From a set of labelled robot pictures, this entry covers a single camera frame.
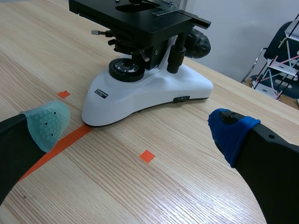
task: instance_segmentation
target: microscope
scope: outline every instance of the microscope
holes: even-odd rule
[[[157,105],[209,98],[213,84],[183,59],[210,52],[194,26],[207,29],[211,22],[168,0],[69,0],[69,8],[110,29],[92,34],[111,38],[108,45],[121,53],[90,86],[86,124],[107,126]]]

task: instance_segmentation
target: microscope label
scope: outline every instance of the microscope label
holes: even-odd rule
[[[97,90],[95,91],[95,93],[98,94],[100,97],[103,97],[104,99],[106,99],[106,97],[108,96],[107,93],[103,92],[103,91],[100,90],[100,89],[97,89]]]

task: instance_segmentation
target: power switch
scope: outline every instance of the power switch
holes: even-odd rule
[[[190,96],[188,97],[177,97],[173,99],[173,103],[182,103],[185,101],[188,101],[190,99]]]

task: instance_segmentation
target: white microscope base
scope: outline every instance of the white microscope base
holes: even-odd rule
[[[152,69],[133,83],[118,81],[106,70],[90,86],[82,119],[90,126],[107,126],[156,105],[207,99],[212,90],[208,79],[184,64],[177,74]]]

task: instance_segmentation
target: blue gripper pad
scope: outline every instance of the blue gripper pad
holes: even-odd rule
[[[21,113],[26,116],[32,139],[46,153],[56,145],[70,122],[69,108],[59,101]]]
[[[217,109],[213,111],[209,116],[208,124],[214,141],[220,146],[226,161],[234,168],[236,157],[247,133],[261,121],[252,117],[244,117],[236,123],[228,125],[223,122],[220,115],[221,111],[230,110]]]

